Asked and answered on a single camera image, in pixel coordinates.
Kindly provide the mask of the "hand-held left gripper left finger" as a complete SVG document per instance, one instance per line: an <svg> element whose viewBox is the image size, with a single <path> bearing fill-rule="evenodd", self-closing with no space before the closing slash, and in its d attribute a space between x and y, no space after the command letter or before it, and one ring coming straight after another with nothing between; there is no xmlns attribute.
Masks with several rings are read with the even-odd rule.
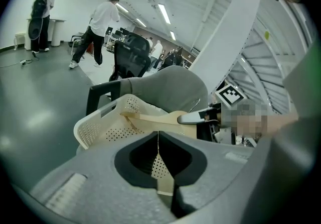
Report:
<svg viewBox="0 0 321 224"><path fill-rule="evenodd" d="M143 168L157 155L157 133L84 150L31 190L41 205L69 221L175 221Z"/></svg>

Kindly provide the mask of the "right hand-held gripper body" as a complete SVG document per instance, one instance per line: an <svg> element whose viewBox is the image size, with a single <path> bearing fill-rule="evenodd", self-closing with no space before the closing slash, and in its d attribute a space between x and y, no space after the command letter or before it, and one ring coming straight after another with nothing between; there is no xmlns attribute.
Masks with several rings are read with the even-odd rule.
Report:
<svg viewBox="0 0 321 224"><path fill-rule="evenodd" d="M209 108L201 114L202 122L197 124L197 139L228 145L256 147L257 138L237 134L237 117L255 116L256 103L237 87L228 84L219 86L214 92Z"/></svg>

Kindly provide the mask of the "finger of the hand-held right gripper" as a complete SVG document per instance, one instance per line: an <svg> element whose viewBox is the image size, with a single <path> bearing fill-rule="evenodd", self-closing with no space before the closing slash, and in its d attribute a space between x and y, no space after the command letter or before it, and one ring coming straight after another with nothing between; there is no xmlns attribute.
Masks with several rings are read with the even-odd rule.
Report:
<svg viewBox="0 0 321 224"><path fill-rule="evenodd" d="M205 122L218 121L217 114L220 114L220 110L217 108L206 108L199 111L180 115L177 118L179 124L182 125L196 125Z"/></svg>

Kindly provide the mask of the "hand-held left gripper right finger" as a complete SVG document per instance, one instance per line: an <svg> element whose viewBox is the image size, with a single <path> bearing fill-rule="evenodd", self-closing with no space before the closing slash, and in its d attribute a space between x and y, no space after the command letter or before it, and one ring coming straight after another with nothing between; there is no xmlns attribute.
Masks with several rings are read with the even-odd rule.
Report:
<svg viewBox="0 0 321 224"><path fill-rule="evenodd" d="M172 212L194 212L220 195L235 179L252 148L159 133L159 153L174 179Z"/></svg>

